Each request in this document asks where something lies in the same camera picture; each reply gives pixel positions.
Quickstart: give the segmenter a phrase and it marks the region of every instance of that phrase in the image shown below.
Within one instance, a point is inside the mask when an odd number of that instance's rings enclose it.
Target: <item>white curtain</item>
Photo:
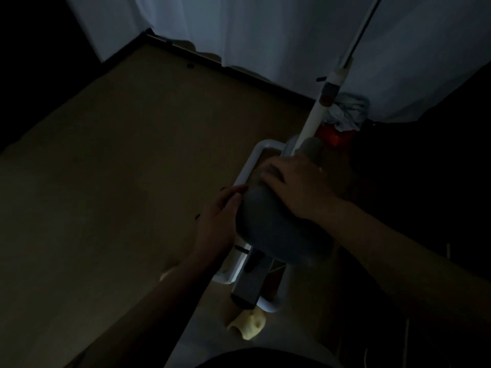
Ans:
[[[157,34],[188,40],[317,98],[372,0],[137,0]],[[491,60],[491,0],[382,0],[342,88],[374,120],[412,121]]]

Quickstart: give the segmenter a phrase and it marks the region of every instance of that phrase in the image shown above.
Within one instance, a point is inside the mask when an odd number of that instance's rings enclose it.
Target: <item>person's right hand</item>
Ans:
[[[279,169],[284,182],[269,172],[261,173],[261,179],[298,218],[316,222],[322,211],[339,200],[328,186],[324,173],[305,155],[271,157],[260,168],[269,165]]]

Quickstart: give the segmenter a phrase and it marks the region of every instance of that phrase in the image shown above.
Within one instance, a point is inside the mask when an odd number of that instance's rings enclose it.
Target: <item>white wall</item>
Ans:
[[[67,0],[101,61],[147,27],[135,0]]]

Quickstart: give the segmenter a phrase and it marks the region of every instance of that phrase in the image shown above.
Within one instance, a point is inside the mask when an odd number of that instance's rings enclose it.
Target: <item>floor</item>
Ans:
[[[187,63],[145,45],[0,154],[1,366],[65,365],[186,255],[254,145],[302,128],[308,109]],[[318,276],[299,272],[290,313],[313,337]],[[201,304],[214,292],[223,332],[238,311],[219,284]]]

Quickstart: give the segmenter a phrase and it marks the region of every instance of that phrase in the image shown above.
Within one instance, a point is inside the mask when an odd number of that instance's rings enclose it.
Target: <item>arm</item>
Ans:
[[[162,368],[201,295],[232,248],[245,186],[220,192],[203,208],[193,253],[68,367]]]
[[[298,217],[324,228],[447,357],[475,359],[491,340],[491,284],[336,197],[305,156],[272,158],[262,179]]]

